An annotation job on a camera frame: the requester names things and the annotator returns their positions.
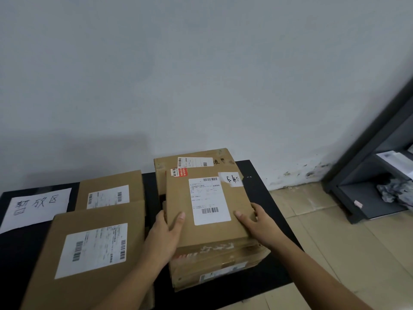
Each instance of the beige tile floor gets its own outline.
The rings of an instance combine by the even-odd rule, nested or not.
[[[413,310],[413,213],[351,225],[320,183],[270,192],[306,251],[378,310]],[[294,284],[225,310],[310,309]]]

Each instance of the human hand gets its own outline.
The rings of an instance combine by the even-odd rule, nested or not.
[[[274,249],[287,237],[260,205],[251,203],[251,206],[255,210],[257,222],[252,221],[248,216],[239,211],[234,212],[235,216],[244,224],[256,240],[268,249]]]
[[[184,222],[185,212],[181,212],[176,217],[173,228],[169,230],[161,210],[143,245],[140,264],[156,272],[157,276],[175,253]]]

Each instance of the black tabletop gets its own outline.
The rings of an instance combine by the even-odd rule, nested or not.
[[[261,178],[249,160],[236,162],[244,176],[245,191],[251,202],[258,203],[276,221],[280,229],[300,248],[297,238],[276,206]],[[155,222],[161,210],[155,173],[143,174],[149,224]],[[273,256],[268,255],[255,267],[226,275],[212,281],[174,292],[169,269],[166,266],[155,281],[155,308],[164,309],[219,309],[251,298],[266,291],[287,285],[292,280],[286,269]]]
[[[246,160],[236,163],[244,176],[243,183],[250,201],[260,204],[276,221],[281,230],[300,246],[251,162]],[[145,173],[142,176],[148,214],[145,225],[152,226],[157,213],[161,210],[156,177],[154,172]],[[0,198],[0,222],[3,220],[11,198],[65,188],[72,188],[67,211],[73,211],[79,183],[4,192]],[[50,224],[51,221],[48,221],[0,234],[0,274],[3,284],[0,296],[2,303],[8,305],[8,309],[18,309],[22,302]],[[168,267],[165,267],[154,284],[155,308],[163,309],[176,305],[179,309],[192,309],[194,307],[197,309],[218,309],[291,282],[287,271],[280,262],[272,255],[268,255],[253,268],[175,293]]]

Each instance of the barcode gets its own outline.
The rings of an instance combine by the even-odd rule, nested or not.
[[[83,240],[78,241],[76,243],[75,254],[73,255],[72,262],[79,261],[80,254],[82,253],[82,247],[83,247]]]
[[[125,259],[126,239],[121,241],[121,260]]]
[[[203,214],[219,212],[217,207],[201,209]]]

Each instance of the handwritten white label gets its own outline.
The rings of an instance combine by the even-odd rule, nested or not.
[[[128,224],[66,236],[54,279],[126,261]]]
[[[178,157],[178,168],[214,166],[212,158]]]
[[[218,177],[190,178],[189,190],[195,225],[231,220]]]
[[[88,196],[87,209],[120,205],[129,202],[129,185],[91,192]]]
[[[0,234],[19,227],[51,221],[56,214],[65,213],[71,190],[72,188],[67,188],[12,198],[0,226]]]
[[[248,261],[245,261],[243,263],[235,264],[235,265],[232,265],[230,267],[225,267],[225,268],[223,268],[221,270],[218,270],[218,271],[214,271],[214,272],[211,272],[211,273],[206,273],[204,275],[201,275],[201,277],[199,278],[199,282],[201,283],[201,282],[206,281],[207,279],[210,279],[212,277],[218,277],[218,276],[222,276],[222,275],[225,275],[225,274],[228,274],[228,273],[236,272],[238,270],[243,269],[247,265],[247,263],[248,263]]]
[[[219,172],[218,176],[222,182],[230,184],[231,187],[244,186],[238,172]]]

